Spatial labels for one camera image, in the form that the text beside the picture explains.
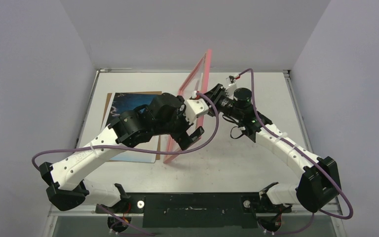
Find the pink picture frame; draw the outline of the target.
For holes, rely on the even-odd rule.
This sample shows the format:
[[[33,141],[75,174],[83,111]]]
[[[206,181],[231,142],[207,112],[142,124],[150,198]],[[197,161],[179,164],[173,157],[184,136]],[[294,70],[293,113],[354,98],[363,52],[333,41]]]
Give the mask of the pink picture frame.
[[[187,130],[187,134],[192,138],[190,146],[200,140],[199,128],[203,126],[203,116],[208,111],[208,105],[202,101],[199,94],[207,92],[211,58],[212,50],[208,49],[178,89],[178,95],[185,99],[184,114],[191,125]]]

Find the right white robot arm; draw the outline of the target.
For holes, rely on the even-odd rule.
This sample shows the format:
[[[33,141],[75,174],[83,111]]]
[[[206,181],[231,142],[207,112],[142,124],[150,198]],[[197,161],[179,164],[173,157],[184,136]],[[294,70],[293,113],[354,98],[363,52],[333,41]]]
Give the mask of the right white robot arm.
[[[283,204],[300,204],[310,212],[317,212],[339,192],[337,163],[309,152],[279,130],[270,119],[254,110],[252,92],[238,88],[230,95],[221,84],[205,93],[212,100],[224,120],[233,123],[241,136],[249,138],[271,151],[299,178],[297,185],[274,182],[260,191],[259,205],[266,212]]]

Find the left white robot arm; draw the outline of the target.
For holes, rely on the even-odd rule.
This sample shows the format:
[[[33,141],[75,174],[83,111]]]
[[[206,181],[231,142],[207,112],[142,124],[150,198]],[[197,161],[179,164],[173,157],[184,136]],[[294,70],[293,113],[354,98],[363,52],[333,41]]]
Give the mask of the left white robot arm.
[[[49,201],[61,211],[91,203],[123,212],[128,196],[122,185],[99,184],[87,176],[120,153],[138,151],[139,144],[158,135],[169,135],[179,145],[179,153],[192,152],[193,144],[204,130],[201,126],[191,134],[188,130],[195,120],[208,113],[210,103],[201,93],[187,100],[163,93],[154,97],[149,105],[125,111],[84,147],[71,150],[67,158],[39,166],[41,177],[48,185]]]

